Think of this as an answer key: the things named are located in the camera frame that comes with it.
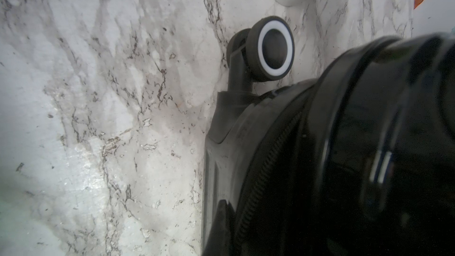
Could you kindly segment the silver black space suitcase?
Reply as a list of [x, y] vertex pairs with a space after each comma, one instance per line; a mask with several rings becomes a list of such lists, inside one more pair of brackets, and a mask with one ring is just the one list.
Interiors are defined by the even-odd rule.
[[455, 37], [386, 36], [319, 78], [286, 76], [295, 42], [270, 16], [227, 45], [205, 140], [205, 256], [452, 256]]

